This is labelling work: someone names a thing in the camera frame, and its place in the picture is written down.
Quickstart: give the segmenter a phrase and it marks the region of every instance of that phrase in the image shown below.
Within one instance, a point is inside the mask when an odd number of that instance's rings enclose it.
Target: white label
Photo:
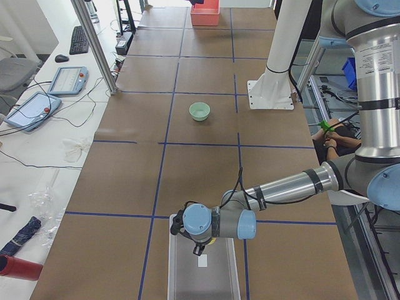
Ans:
[[[393,42],[367,47],[356,52],[357,78],[394,72]]]
[[[126,41],[120,41],[118,43],[117,47],[123,47],[123,46],[125,46],[125,44],[126,44]]]
[[[207,267],[207,254],[202,254],[197,259],[197,266],[199,268],[206,268]]]
[[[394,72],[400,74],[400,40],[393,42],[393,53],[394,53]]]

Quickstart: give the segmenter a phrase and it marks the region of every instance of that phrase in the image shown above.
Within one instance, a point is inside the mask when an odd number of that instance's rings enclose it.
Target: blue bin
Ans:
[[[349,89],[357,91],[357,75],[356,75],[356,60],[354,57],[349,57],[342,67],[342,71],[349,84]]]

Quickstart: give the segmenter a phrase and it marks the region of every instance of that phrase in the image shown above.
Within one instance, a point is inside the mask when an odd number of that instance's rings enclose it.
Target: green bowl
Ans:
[[[196,102],[190,105],[189,112],[195,121],[204,121],[210,115],[210,107],[203,102]]]

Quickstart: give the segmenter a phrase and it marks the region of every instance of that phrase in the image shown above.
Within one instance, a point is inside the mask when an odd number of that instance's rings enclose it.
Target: red container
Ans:
[[[190,17],[194,26],[217,26],[219,22],[219,0],[204,0],[204,4],[192,6]]]
[[[36,281],[43,265],[20,258],[0,255],[0,276]]]

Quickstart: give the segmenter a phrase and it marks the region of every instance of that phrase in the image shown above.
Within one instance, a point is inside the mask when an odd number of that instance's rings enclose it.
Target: white desk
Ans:
[[[115,32],[110,28],[109,24],[114,19],[112,7],[110,4],[104,4],[99,8],[100,23],[95,24],[96,32],[102,44],[106,59],[111,66],[115,60],[116,39]],[[89,70],[89,77],[83,91],[74,97],[65,97],[62,99],[62,106],[66,107],[77,101],[85,95],[101,78],[100,70],[96,64],[91,48],[87,54],[69,55],[69,46],[73,27],[64,28],[64,37],[59,38],[59,44],[50,55],[44,66],[36,75],[37,82],[52,80],[56,70],[61,66],[86,66]],[[54,58],[57,54],[65,54],[69,56],[69,61],[64,63],[55,63]],[[43,85],[47,91],[49,85]],[[21,104],[29,96],[41,88],[36,86],[28,89],[20,98],[18,104]],[[86,138],[93,140],[93,135],[103,112],[106,108],[109,93],[104,81],[90,93],[93,101],[96,102],[94,114],[82,127],[76,128],[65,120],[49,118],[44,124],[35,129],[33,132],[17,132],[7,136],[0,136],[3,143],[1,150],[15,158],[20,159],[26,164],[37,166],[76,166],[81,167],[85,162],[87,153],[82,152],[82,156],[77,162],[70,163],[64,160],[65,149],[63,139],[80,140]],[[90,115],[94,103],[86,96],[75,105],[63,110],[57,117],[70,120],[74,124],[81,124]],[[0,131],[12,128],[5,122],[0,125]],[[60,218],[64,213],[69,198],[73,192],[80,170],[75,169],[57,169],[44,168],[37,169],[35,167],[25,167],[21,163],[14,161],[3,154],[0,154],[0,203],[9,204],[17,207],[16,212],[8,212],[0,210],[0,248],[2,248],[14,235],[29,221],[31,216],[38,215],[38,209],[31,206],[31,200],[28,195],[43,191],[46,185],[56,175],[56,180],[52,187],[52,213],[54,219],[42,224],[42,229],[30,241],[28,241],[16,257],[26,259],[43,264],[49,252],[50,245],[46,243],[46,235],[43,229],[50,229],[54,225],[57,226]],[[36,285],[36,282],[24,281],[8,277],[0,277],[0,299],[26,300],[29,299]]]

